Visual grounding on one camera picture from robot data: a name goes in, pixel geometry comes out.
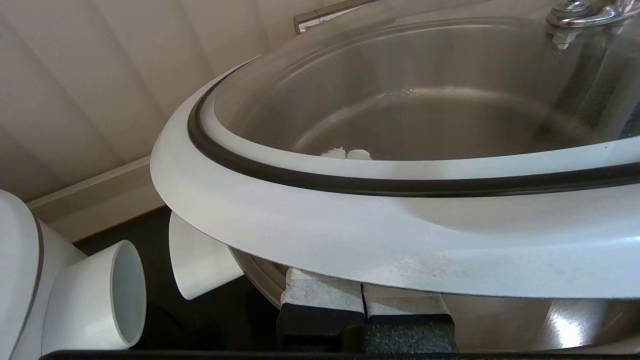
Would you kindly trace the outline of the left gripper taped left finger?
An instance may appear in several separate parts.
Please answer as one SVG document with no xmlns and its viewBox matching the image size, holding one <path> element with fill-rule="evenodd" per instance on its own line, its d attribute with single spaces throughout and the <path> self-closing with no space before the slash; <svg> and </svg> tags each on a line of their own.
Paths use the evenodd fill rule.
<svg viewBox="0 0 640 360">
<path fill-rule="evenodd" d="M 297 268 L 286 271 L 276 321 L 280 349 L 339 352 L 342 332 L 365 319 L 360 283 Z"/>
</svg>

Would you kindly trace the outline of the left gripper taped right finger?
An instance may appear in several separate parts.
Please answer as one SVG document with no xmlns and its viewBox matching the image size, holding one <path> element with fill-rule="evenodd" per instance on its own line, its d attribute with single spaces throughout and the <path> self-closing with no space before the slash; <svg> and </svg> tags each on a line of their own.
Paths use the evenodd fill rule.
<svg viewBox="0 0 640 360">
<path fill-rule="evenodd" d="M 455 328 L 441 294 L 364 284 L 361 286 L 366 324 L 443 324 Z"/>
</svg>

